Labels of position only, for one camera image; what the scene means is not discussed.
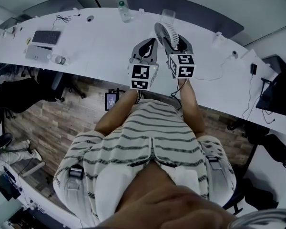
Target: keyboard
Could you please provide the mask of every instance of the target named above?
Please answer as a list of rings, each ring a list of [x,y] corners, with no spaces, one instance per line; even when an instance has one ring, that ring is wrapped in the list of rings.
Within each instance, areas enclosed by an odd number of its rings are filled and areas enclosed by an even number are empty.
[[[60,31],[36,31],[32,42],[56,45],[60,35]]]

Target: wooden floor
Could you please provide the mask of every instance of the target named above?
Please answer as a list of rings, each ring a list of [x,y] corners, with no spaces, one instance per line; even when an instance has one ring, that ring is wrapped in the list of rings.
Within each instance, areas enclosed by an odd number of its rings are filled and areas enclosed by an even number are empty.
[[[17,141],[30,139],[31,148],[36,148],[46,162],[43,169],[26,178],[26,180],[45,197],[61,207],[64,206],[57,199],[51,184],[60,161],[66,154],[74,137],[79,132],[94,129],[100,118],[105,114],[105,92],[108,92],[109,88],[126,89],[122,85],[86,77],[78,77],[75,83],[86,93],[87,98],[81,99],[75,93],[66,90],[64,93],[65,102],[40,101],[27,111],[17,114],[16,119],[6,120],[5,122],[6,132],[12,133]],[[179,108],[176,100],[169,99],[166,96],[146,93],[146,98],[157,99]],[[241,136],[242,130],[227,130],[227,124],[235,118],[204,107],[201,109],[207,134],[217,137],[222,142],[232,165],[244,165],[251,152],[252,145]],[[27,163],[27,161],[21,161],[14,164],[13,167],[19,172]]]

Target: small fan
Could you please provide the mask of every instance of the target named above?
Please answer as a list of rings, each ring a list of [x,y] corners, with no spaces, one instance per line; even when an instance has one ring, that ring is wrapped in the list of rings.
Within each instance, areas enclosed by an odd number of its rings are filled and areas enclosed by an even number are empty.
[[[168,22],[157,22],[154,25],[154,31],[159,42],[163,45],[163,38],[166,38],[170,43],[172,48],[175,48],[179,42],[179,36],[175,31],[173,25]]]

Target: plastic bottle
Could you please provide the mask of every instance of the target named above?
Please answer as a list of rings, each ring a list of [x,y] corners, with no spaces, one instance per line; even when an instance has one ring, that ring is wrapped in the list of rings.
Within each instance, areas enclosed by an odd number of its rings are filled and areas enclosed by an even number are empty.
[[[131,20],[131,15],[129,13],[129,8],[125,5],[125,3],[123,1],[120,1],[119,2],[119,7],[118,7],[118,10],[120,12],[120,15],[121,15],[121,18],[122,18],[122,21],[124,23],[128,23],[130,22]]]
[[[58,54],[48,54],[48,59],[50,59],[53,63],[61,64],[61,65],[69,65],[70,60],[69,58],[65,58]]]

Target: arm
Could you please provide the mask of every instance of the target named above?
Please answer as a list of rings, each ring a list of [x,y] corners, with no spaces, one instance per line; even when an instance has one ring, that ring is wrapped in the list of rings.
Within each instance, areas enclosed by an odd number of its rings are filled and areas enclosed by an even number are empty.
[[[185,79],[179,79],[179,87],[182,86],[184,82]],[[197,138],[205,135],[204,119],[201,115],[190,81],[187,81],[187,83],[181,88],[180,97],[184,122],[192,129]]]
[[[120,127],[127,118],[134,103],[137,101],[137,98],[137,90],[127,90],[112,109],[100,119],[94,130],[107,136],[116,128]]]

